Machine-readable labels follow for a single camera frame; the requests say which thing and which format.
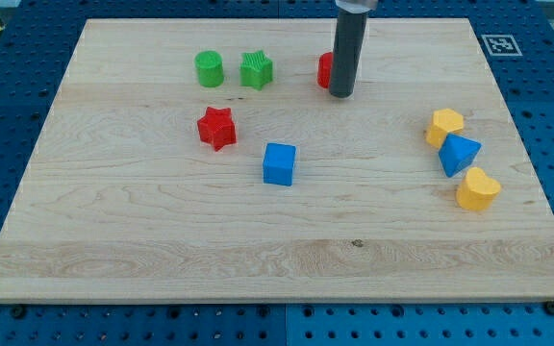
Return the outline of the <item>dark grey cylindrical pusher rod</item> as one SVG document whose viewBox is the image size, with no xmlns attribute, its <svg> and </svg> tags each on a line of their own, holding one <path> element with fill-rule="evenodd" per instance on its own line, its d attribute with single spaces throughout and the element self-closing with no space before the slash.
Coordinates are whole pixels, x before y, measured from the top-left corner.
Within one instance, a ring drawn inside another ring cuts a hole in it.
<svg viewBox="0 0 554 346">
<path fill-rule="evenodd" d="M 353 93 L 366 21 L 366 12 L 339 10 L 329 81 L 329 92 L 335 97 L 347 98 Z"/>
</svg>

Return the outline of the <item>silver metal rod mount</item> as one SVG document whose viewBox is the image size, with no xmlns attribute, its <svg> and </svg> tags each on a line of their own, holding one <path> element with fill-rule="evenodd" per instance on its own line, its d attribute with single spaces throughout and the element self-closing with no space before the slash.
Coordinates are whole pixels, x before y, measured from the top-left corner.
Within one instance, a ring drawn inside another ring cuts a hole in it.
<svg viewBox="0 0 554 346">
<path fill-rule="evenodd" d="M 335 0 L 336 5 L 350 13 L 367 13 L 375 11 L 378 0 Z"/>
</svg>

